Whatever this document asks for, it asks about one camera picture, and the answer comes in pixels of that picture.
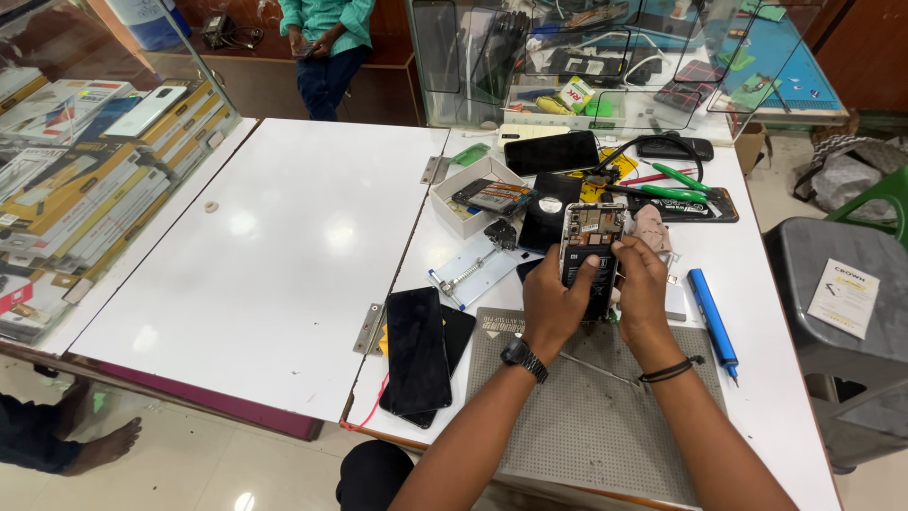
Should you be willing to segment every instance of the tiled floor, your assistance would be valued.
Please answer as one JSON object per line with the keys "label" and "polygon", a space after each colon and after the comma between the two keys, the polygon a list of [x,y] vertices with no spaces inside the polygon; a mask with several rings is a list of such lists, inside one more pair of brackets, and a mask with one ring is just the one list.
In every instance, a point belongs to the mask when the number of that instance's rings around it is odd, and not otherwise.
{"label": "tiled floor", "polygon": [[[775,136],[775,155],[748,177],[761,230],[789,216],[823,217],[791,198],[795,171],[810,160],[803,135]],[[326,425],[316,442],[237,424],[180,406],[106,389],[104,404],[76,430],[76,439],[97,438],[134,416],[143,418],[142,437],[114,464],[83,476],[49,476],[0,465],[0,508],[4,511],[251,511],[336,510],[343,456],[368,440]],[[32,371],[31,365],[0,356],[0,392],[38,403],[55,403],[63,385]],[[838,476],[845,511],[904,509],[908,452],[860,466]]]}

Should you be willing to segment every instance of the glass display case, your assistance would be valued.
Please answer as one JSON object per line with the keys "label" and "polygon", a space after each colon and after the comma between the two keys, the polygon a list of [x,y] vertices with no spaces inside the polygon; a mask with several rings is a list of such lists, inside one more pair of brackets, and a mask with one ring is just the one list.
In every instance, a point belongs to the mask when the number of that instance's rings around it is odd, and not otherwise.
{"label": "glass display case", "polygon": [[[0,336],[34,345],[240,116],[173,3],[0,11]],[[164,72],[157,55],[185,58]]]}
{"label": "glass display case", "polygon": [[731,145],[822,0],[409,0],[430,125],[550,125]]}

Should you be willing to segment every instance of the green chair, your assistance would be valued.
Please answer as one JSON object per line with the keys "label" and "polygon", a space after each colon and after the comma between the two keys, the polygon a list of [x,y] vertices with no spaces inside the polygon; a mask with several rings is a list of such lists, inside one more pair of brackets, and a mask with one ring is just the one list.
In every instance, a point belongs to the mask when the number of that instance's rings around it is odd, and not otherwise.
{"label": "green chair", "polygon": [[[848,217],[855,209],[874,199],[884,199],[886,202],[893,205],[898,225]],[[908,219],[905,216],[906,210],[908,210],[908,166],[898,169],[876,185],[867,188],[867,190],[852,199],[848,204],[843,205],[830,213],[829,216],[826,217],[826,220],[880,229],[889,235],[895,236],[895,239],[898,240],[905,249],[908,249],[908,230],[906,230],[905,225],[906,219]]]}

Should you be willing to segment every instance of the gray plastic stool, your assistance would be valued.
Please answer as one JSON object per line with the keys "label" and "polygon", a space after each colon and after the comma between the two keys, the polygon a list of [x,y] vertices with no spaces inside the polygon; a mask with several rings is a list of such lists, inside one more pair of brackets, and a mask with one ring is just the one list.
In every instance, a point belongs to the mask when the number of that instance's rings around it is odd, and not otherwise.
{"label": "gray plastic stool", "polygon": [[[908,252],[870,227],[801,217],[764,242],[834,470],[908,447]],[[865,340],[807,315],[830,258],[881,281]]]}

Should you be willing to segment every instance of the man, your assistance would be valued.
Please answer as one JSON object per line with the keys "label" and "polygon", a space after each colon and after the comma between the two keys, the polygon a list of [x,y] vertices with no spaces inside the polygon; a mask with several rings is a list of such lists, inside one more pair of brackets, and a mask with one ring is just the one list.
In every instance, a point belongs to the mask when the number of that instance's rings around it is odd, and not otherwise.
{"label": "man", "polygon": [[87,444],[65,441],[76,426],[76,411],[88,387],[87,381],[76,378],[56,405],[23,404],[0,394],[0,463],[78,476],[128,453],[142,431],[139,417]]}
{"label": "man", "polygon": [[[665,415],[704,509],[796,511],[795,504],[728,421],[668,328],[666,266],[639,238],[625,236],[612,252],[624,273],[621,338]],[[558,246],[527,276],[523,340],[545,366],[574,335],[587,309],[599,265],[591,255],[571,289],[561,285]],[[373,440],[340,465],[341,511],[469,510],[498,468],[520,409],[537,384],[524,366],[501,366],[441,432],[415,467],[397,447]]]}
{"label": "man", "polygon": [[297,58],[296,86],[313,121],[337,121],[347,85],[372,49],[369,16],[375,0],[278,0],[281,35],[290,36],[296,58],[314,41],[307,58]]}

